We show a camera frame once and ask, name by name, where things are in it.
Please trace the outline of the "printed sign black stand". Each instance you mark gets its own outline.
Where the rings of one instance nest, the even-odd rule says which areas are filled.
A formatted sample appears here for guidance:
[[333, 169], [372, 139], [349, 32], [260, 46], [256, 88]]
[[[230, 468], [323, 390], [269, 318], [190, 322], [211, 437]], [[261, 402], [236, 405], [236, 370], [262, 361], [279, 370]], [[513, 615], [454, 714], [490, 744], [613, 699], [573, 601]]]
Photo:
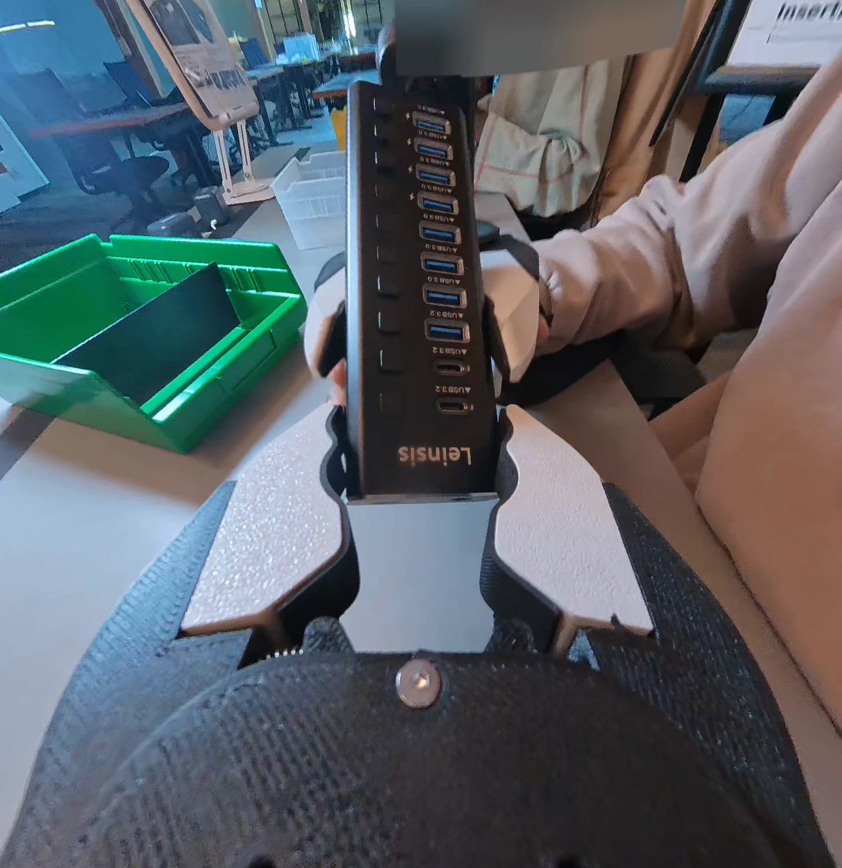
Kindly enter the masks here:
[[762, 124], [774, 123], [841, 47], [842, 1], [714, 2], [651, 145], [663, 137], [688, 98], [704, 98], [679, 180], [692, 179], [731, 96], [766, 100]]

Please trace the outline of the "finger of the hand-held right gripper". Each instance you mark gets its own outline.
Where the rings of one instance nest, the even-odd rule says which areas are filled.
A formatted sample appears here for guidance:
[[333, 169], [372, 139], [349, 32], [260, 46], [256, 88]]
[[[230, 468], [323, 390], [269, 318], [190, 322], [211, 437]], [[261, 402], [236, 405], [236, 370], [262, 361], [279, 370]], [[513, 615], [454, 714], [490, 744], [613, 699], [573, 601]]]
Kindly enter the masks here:
[[549, 324], [546, 290], [506, 251], [482, 253], [482, 287], [491, 332], [491, 353], [503, 384], [519, 382], [545, 342]]
[[346, 358], [346, 281], [328, 279], [313, 294], [305, 323], [305, 356], [311, 374], [326, 378]]

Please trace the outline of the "clear plastic bin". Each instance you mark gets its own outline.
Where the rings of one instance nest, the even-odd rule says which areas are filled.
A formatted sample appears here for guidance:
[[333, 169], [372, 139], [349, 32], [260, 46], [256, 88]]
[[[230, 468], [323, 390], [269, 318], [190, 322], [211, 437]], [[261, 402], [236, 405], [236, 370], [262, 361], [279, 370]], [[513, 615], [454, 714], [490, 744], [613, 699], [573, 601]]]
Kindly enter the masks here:
[[291, 158], [271, 187], [301, 251], [345, 247], [346, 155], [343, 150]]

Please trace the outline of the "wooden standing desk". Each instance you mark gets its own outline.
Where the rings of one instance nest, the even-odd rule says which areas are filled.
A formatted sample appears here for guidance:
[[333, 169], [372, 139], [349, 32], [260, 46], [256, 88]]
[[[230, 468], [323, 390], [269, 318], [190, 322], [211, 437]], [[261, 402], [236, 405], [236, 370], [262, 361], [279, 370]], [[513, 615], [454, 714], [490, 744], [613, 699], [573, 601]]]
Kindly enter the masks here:
[[192, 174], [201, 187], [216, 184], [212, 163], [201, 144], [198, 128], [205, 127], [198, 121], [187, 103], [166, 104], [157, 107], [126, 109], [114, 114], [98, 114], [85, 118], [30, 127], [32, 139], [68, 136], [107, 135], [140, 130], [168, 132], [170, 140], [176, 140], [179, 151], [186, 154]]

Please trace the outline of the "black office chair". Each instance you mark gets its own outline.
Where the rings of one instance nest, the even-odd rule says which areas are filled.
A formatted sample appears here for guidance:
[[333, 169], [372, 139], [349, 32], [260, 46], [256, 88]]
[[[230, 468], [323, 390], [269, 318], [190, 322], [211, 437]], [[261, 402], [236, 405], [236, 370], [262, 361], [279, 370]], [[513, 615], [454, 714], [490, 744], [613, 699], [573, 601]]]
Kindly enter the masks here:
[[162, 156], [141, 156], [94, 168], [71, 168], [71, 175], [84, 193], [96, 196], [115, 193], [129, 199], [137, 211], [148, 211], [161, 200], [153, 190], [155, 181], [169, 170]]

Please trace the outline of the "beige stand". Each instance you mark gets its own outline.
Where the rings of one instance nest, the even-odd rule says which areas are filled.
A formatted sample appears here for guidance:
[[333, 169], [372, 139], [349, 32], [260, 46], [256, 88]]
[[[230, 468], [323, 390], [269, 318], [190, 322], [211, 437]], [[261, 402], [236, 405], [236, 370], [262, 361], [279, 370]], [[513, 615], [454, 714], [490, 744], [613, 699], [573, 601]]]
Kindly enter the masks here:
[[[128, 1], [143, 33], [198, 121], [214, 137], [228, 205], [274, 198], [271, 179], [257, 180], [246, 122], [260, 113], [253, 83], [233, 54], [208, 1]], [[235, 127], [242, 179], [234, 181], [225, 133]]]

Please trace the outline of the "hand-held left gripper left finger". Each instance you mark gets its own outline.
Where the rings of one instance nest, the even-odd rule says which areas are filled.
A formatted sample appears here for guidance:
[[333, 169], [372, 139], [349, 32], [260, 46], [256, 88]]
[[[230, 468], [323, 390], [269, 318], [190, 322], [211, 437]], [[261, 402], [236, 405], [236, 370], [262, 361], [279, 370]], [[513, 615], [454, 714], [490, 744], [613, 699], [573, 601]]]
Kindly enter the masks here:
[[239, 474], [180, 624], [186, 635], [245, 628], [301, 638], [339, 619], [360, 589], [343, 500], [342, 410], [323, 405]]

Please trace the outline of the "black bin divider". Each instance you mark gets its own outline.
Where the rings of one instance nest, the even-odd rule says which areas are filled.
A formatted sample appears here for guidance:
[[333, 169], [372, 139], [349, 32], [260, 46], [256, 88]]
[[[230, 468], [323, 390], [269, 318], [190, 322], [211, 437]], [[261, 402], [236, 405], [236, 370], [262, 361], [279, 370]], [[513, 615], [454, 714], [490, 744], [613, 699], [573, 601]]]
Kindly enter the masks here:
[[240, 327], [219, 266], [210, 263], [53, 363], [96, 373], [143, 406]]

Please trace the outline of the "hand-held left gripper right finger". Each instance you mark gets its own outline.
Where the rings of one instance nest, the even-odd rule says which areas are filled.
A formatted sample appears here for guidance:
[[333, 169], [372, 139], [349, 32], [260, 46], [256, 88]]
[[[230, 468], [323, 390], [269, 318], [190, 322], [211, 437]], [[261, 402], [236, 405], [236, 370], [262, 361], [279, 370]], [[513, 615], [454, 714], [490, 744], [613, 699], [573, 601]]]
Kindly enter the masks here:
[[500, 412], [501, 451], [480, 589], [496, 618], [534, 642], [582, 628], [650, 635], [654, 623], [600, 475], [518, 406]]

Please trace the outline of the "person's right forearm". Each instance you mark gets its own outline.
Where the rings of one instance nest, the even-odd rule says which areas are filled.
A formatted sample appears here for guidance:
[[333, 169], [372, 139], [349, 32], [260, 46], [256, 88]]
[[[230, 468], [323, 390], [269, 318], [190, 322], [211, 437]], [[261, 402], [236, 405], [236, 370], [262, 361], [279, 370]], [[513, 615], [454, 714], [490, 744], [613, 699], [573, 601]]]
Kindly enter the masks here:
[[842, 189], [842, 49], [785, 116], [687, 183], [666, 175], [595, 227], [535, 244], [535, 355], [620, 330], [698, 345], [761, 317], [790, 246]]

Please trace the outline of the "black multi-port usb hub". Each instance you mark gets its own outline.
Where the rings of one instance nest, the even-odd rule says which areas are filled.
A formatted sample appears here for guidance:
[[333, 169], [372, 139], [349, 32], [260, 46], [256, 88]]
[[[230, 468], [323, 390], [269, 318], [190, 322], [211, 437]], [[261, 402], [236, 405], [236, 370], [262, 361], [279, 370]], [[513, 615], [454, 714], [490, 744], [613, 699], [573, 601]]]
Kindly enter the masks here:
[[489, 495], [497, 407], [463, 114], [366, 81], [347, 111], [351, 496]]

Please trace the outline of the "green plastic bin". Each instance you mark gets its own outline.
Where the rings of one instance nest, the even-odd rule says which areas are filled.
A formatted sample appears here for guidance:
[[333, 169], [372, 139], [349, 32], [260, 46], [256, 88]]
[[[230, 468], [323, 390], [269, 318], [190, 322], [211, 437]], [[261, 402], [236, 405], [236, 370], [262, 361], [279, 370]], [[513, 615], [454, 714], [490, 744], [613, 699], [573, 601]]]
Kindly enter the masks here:
[[[53, 363], [210, 263], [241, 327], [143, 406], [96, 373]], [[187, 453], [298, 341], [306, 315], [272, 242], [89, 234], [0, 274], [0, 397]]]

